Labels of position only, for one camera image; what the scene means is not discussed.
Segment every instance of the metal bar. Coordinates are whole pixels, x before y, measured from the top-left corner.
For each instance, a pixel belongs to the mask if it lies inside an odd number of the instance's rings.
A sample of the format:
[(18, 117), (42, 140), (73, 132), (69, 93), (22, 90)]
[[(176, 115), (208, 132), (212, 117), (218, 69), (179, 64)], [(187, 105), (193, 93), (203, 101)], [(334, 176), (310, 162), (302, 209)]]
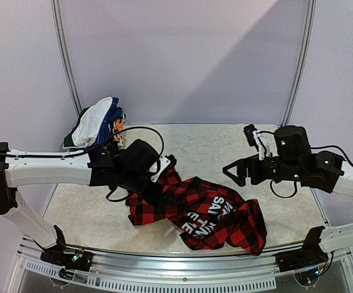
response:
[(57, 41), (59, 44), (60, 55), (62, 60), (62, 65), (65, 71), (66, 81), (68, 83), (68, 88), (71, 93), (72, 102), (74, 109), (76, 111), (77, 116), (79, 116), (82, 106), (79, 98), (79, 94), (77, 92), (76, 82), (74, 80), (71, 62), (68, 54), (68, 50), (66, 47), (65, 33), (62, 24), (62, 14), (61, 14), (61, 6), (59, 0), (51, 0), (52, 4), (52, 12), (53, 12), (53, 20), (55, 26), (55, 33), (57, 34)]
[(291, 113), (294, 108), (294, 103), (296, 101), (299, 85), (301, 83), (302, 72), (305, 67), (306, 55), (309, 47), (310, 36), (312, 34), (313, 17), (315, 14), (316, 0), (309, 0), (308, 11), (305, 19), (304, 35), (301, 41), (301, 49), (298, 57), (298, 65), (296, 74), (294, 77), (293, 85), (291, 87), (291, 94), (287, 101), (285, 112), (282, 117), (281, 126), (289, 124)]

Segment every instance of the robotic arm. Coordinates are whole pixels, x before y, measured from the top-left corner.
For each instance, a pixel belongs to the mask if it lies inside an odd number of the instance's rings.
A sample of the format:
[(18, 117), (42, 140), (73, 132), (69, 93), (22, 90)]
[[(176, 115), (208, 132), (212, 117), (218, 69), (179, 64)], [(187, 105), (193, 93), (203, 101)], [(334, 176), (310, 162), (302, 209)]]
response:
[(84, 249), (67, 252), (62, 231), (34, 212), (17, 187), (40, 183), (74, 183), (117, 187), (138, 192), (153, 206), (166, 204), (157, 183), (160, 174), (176, 164), (170, 155), (160, 157), (155, 149), (136, 140), (125, 150), (97, 147), (72, 153), (29, 153), (9, 150), (0, 143), (0, 215), (13, 222), (43, 249), (41, 259), (66, 269), (88, 271), (92, 254)]
[[(223, 168), (223, 173), (239, 186), (245, 186), (247, 177), (253, 185), (267, 179), (275, 183), (286, 180), (353, 197), (353, 163), (348, 158), (345, 160), (330, 151), (312, 153), (305, 129), (297, 126), (284, 126), (272, 133), (278, 153), (278, 156), (272, 156), (260, 138), (264, 132), (259, 132), (254, 125), (245, 127), (249, 145), (256, 147), (259, 154), (237, 160)], [(234, 167), (237, 168), (236, 175), (229, 171)], [(309, 231), (300, 250), (279, 253), (276, 261), (281, 271), (294, 270), (318, 264), (322, 259), (327, 259), (328, 252), (352, 246), (353, 223), (320, 226)]]

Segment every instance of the beige tabletop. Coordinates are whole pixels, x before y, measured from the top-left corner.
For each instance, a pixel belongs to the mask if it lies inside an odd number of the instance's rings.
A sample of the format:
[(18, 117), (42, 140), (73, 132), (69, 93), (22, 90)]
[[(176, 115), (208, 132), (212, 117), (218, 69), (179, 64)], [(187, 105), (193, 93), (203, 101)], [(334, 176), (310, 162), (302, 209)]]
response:
[[(315, 199), (307, 188), (299, 188), (290, 199), (277, 198), (269, 188), (269, 181), (258, 186), (239, 187), (222, 174), (222, 168), (237, 159), (256, 153), (248, 145), (244, 125), (151, 125), (161, 132), (165, 141), (164, 154), (177, 159), (176, 170), (182, 180), (198, 176), (213, 183), (236, 190), (245, 200), (256, 198), (262, 209), (267, 227), (266, 247), (303, 241), (310, 228), (324, 225)], [(258, 126), (259, 130), (274, 131), (275, 126)], [(271, 150), (275, 150), (273, 138), (268, 135)], [(153, 132), (131, 130), (125, 135), (125, 144), (141, 138), (156, 150), (160, 140)], [(275, 186), (278, 194), (293, 193), (292, 183)], [(105, 199), (107, 187), (88, 187), (59, 184), (45, 219), (57, 224), (64, 232), (66, 242), (104, 250), (134, 251), (141, 253), (202, 253), (191, 251), (182, 241), (180, 230), (168, 220), (146, 226), (134, 227), (127, 215), (124, 202), (111, 203)], [(126, 196), (117, 189), (113, 198)], [(225, 245), (218, 253), (241, 251)]]

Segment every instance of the clothing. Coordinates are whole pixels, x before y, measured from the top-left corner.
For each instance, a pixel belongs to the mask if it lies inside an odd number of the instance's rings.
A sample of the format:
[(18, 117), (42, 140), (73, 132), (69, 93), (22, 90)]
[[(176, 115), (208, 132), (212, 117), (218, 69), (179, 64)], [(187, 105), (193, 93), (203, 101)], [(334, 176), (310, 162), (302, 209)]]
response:
[(111, 137), (113, 122), (117, 118), (124, 117), (122, 109), (117, 107), (117, 104), (118, 98), (108, 96), (95, 105), (83, 109), (79, 121), (64, 138), (63, 148), (87, 148)]
[(126, 204), (133, 225), (168, 219), (184, 231), (180, 236), (192, 250), (218, 249), (227, 242), (257, 255), (262, 252), (267, 232), (257, 200), (245, 201), (236, 191), (198, 177), (182, 181), (175, 168), (158, 182), (175, 202), (154, 208), (132, 194)]

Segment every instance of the white backdrop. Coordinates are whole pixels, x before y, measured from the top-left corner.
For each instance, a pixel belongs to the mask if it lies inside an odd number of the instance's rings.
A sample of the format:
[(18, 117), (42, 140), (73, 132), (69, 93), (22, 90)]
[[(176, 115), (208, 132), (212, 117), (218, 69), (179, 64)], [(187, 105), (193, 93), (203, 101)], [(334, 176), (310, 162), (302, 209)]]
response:
[(133, 123), (279, 124), (308, 0), (64, 0), (80, 100)]
[[(353, 1), (317, 1), (291, 124), (312, 146), (341, 146), (353, 161)], [(353, 222), (353, 199), (319, 192), (331, 225)]]
[[(57, 151), (75, 120), (50, 2), (0, 1), (0, 141), (20, 150)], [(20, 189), (42, 211), (52, 186)], [(0, 293), (22, 235), (0, 217)]]

